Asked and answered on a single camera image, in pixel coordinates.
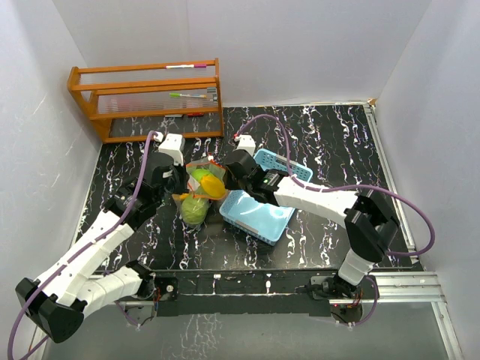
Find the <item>yellow star fruit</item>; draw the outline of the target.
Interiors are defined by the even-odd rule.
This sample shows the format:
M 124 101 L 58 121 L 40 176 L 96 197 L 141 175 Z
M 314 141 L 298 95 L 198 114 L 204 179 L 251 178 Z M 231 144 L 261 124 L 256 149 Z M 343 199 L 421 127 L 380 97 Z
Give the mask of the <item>yellow star fruit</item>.
M 226 195 L 224 183 L 214 175 L 204 175 L 200 184 L 205 194 L 213 200 L 222 199 Z

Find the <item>clear zip top bag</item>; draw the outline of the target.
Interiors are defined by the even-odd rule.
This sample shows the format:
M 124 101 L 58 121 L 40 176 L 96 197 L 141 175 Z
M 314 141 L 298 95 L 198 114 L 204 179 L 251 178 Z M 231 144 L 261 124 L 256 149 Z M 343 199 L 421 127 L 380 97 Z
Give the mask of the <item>clear zip top bag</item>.
M 217 178 L 219 178 L 223 184 L 224 184 L 224 174 L 225 174 L 225 168 L 223 166 L 221 166 L 219 163 L 217 163 L 215 160 L 214 160 L 214 157 L 212 155 L 208 155 L 207 157 L 203 157 L 199 160 L 194 160 L 190 163 L 188 163 L 186 165 L 186 170 L 187 170 L 187 175 L 188 175 L 188 180 L 187 180 L 187 193 L 189 194 L 193 194 L 195 197 L 202 197 L 202 198 L 206 198 L 209 200 L 210 202 L 210 205 L 212 204 L 212 202 L 214 201 L 221 201 L 223 200 L 226 195 L 227 195 L 227 189 L 226 189 L 226 195 L 222 198 L 222 199 L 211 199 L 209 198 L 206 193 L 204 192 L 204 190 L 202 189 L 201 187 L 201 184 L 196 181 L 192 176 L 191 176 L 191 173 L 196 169 L 196 168 L 202 168 L 202 169 L 207 169 L 211 172 L 210 175 L 214 175 L 216 176 Z M 175 205 L 177 206 L 177 209 L 178 209 L 178 212 L 181 216 L 181 219 L 182 219 L 182 215 L 181 215 L 181 212 L 180 212 L 180 208 L 181 208 L 181 205 L 182 205 L 182 202 L 183 201 L 180 201 L 179 200 L 179 195 L 178 194 L 173 194 L 172 195 L 172 199 L 175 203 Z M 197 226 L 189 226 L 187 225 L 188 227 L 190 228 L 198 228 L 201 224 L 197 225 Z

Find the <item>green cabbage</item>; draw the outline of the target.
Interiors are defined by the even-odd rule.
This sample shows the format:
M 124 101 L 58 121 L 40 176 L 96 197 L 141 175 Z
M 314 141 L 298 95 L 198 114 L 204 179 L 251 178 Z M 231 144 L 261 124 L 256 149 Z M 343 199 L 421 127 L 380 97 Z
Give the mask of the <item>green cabbage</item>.
M 187 195 L 180 208 L 183 221 L 192 227 L 201 224 L 206 218 L 209 206 L 208 199 L 193 194 Z
M 197 181 L 197 182 L 201 182 L 202 179 L 205 177 L 205 176 L 209 176 L 211 174 L 211 172 L 207 169 L 202 169 L 202 168 L 196 168 L 192 173 L 191 173 L 191 176 Z

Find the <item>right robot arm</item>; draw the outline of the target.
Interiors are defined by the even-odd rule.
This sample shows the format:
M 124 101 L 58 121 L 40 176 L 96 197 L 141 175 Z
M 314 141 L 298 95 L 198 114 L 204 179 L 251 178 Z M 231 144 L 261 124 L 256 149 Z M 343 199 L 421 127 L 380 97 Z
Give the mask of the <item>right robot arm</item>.
M 224 165 L 227 189 L 245 191 L 259 203 L 309 212 L 346 230 L 349 250 L 337 274 L 307 286 L 314 296 L 356 296 L 365 276 L 383 261 L 400 227 L 392 207 L 375 190 L 315 188 L 287 172 L 262 169 L 244 149 L 228 154 Z

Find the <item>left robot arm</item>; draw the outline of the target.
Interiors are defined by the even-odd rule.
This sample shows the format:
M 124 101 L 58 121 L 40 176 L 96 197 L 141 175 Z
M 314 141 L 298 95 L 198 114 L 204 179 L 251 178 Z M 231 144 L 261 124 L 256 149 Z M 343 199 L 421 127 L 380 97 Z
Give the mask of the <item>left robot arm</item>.
M 179 150 L 151 153 L 138 177 L 124 181 L 77 243 L 36 279 L 15 288 L 24 314 L 53 342 L 70 338 L 83 320 L 126 296 L 147 299 L 155 281 L 133 260 L 99 279 L 91 275 L 121 243 L 153 218 L 163 200 L 186 190 L 188 174 Z

